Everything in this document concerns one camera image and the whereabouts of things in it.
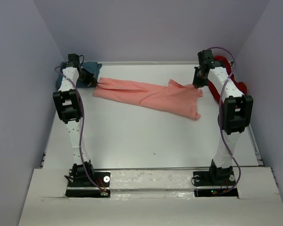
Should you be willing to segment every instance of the white work surface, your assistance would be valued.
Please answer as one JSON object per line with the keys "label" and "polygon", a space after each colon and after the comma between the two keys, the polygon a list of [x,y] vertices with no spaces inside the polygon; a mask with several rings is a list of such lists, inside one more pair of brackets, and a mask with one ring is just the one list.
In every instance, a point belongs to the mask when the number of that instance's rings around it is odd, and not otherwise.
{"label": "white work surface", "polygon": [[[105,65],[100,77],[168,85],[192,83],[195,65]],[[96,169],[208,167],[220,139],[218,105],[207,87],[198,98],[197,121],[145,107],[93,97],[80,89],[85,108],[83,138]],[[241,166],[258,166],[248,129],[234,156]],[[73,165],[67,129],[58,115],[46,149],[44,169]]]}
{"label": "white work surface", "polygon": [[283,226],[270,168],[242,168],[239,199],[195,198],[192,170],[113,170],[111,198],[67,198],[67,172],[34,170],[19,226]]}

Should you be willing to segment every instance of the black servo bracket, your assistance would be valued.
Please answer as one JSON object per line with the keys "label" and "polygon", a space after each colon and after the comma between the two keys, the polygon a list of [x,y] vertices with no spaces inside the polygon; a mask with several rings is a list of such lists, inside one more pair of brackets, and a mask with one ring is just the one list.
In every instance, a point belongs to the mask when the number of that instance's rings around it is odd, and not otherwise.
{"label": "black servo bracket", "polygon": [[58,112],[58,117],[65,124],[73,120],[79,122],[80,118],[82,117],[82,112],[80,102],[74,89],[63,92],[54,92],[52,97]]}

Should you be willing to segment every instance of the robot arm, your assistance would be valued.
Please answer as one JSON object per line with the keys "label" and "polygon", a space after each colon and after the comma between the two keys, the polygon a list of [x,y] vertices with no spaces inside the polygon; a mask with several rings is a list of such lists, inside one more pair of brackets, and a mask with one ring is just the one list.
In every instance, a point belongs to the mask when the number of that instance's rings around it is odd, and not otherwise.
{"label": "robot arm", "polygon": [[[67,67],[63,69],[62,72],[74,84],[79,78],[79,71],[75,67]],[[70,99],[65,100],[65,102],[62,103],[63,107],[65,108],[65,111],[58,111],[58,114],[59,116],[61,115],[60,119],[65,123],[65,126],[68,131],[68,135],[69,135],[71,147],[72,147],[74,164],[81,165],[82,160],[81,160],[80,150],[79,150],[79,140],[80,140],[80,134],[82,130],[81,129],[82,128],[82,122],[81,122],[82,113],[80,109],[80,102],[77,99],[75,88],[73,87],[73,85],[66,78],[63,78],[61,87],[58,90],[59,97],[67,98],[65,97],[65,95],[63,95],[66,93],[69,93]],[[89,162],[90,158],[86,152],[83,138],[82,138],[81,148],[82,148],[82,155],[83,155],[84,162]]]}
{"label": "robot arm", "polygon": [[[222,62],[215,61],[211,50],[198,53],[199,67],[195,68],[193,84],[195,87],[208,85],[208,79],[214,84],[219,94],[228,79]],[[222,96],[222,133],[225,142],[233,153],[241,133],[250,124],[253,98],[245,96],[229,80]],[[194,172],[198,176],[195,186],[220,185],[233,174],[232,156],[229,154],[223,140],[220,138],[217,152],[212,160],[209,172]]]}
{"label": "robot arm", "polygon": [[[81,67],[79,56],[77,54],[69,54],[68,62],[63,63],[61,67],[63,74],[74,84],[76,84],[78,79],[86,86],[90,86],[93,83],[97,84],[96,79],[93,78],[93,74]],[[59,90],[53,93],[53,99],[58,116],[65,123],[67,128],[72,147],[74,164],[70,177],[66,176],[66,178],[68,180],[71,178],[73,180],[71,182],[77,184],[89,182],[84,171],[83,163],[91,179],[94,179],[95,173],[90,158],[86,152],[83,137],[81,147],[79,146],[82,131],[81,100],[79,99],[73,84],[64,77]]]}

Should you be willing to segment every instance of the white table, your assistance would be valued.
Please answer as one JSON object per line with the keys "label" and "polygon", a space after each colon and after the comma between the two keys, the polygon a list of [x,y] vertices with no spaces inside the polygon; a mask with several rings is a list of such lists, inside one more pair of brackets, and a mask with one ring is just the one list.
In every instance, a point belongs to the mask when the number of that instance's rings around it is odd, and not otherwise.
{"label": "white table", "polygon": [[[106,65],[101,77],[167,85],[192,83],[195,65]],[[85,108],[84,141],[96,169],[208,167],[220,138],[218,105],[208,88],[197,101],[197,121],[145,107],[93,97],[81,89]],[[250,133],[240,137],[234,156],[241,166],[258,166]],[[70,140],[56,115],[44,169],[72,167]]]}

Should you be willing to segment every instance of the white cardboard panel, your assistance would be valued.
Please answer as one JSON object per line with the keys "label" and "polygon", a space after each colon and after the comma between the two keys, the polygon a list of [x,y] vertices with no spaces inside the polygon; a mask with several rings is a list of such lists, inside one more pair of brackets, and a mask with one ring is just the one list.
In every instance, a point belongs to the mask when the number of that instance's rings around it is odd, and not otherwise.
{"label": "white cardboard panel", "polygon": [[[136,175],[143,170],[131,170]],[[194,198],[191,193],[127,192],[110,199],[66,198],[61,169],[35,169],[20,226],[70,225],[223,225],[283,226],[283,204],[270,168],[243,168],[238,184],[240,198]],[[156,178],[185,178],[190,170],[153,170]],[[135,187],[143,186],[136,181]]]}

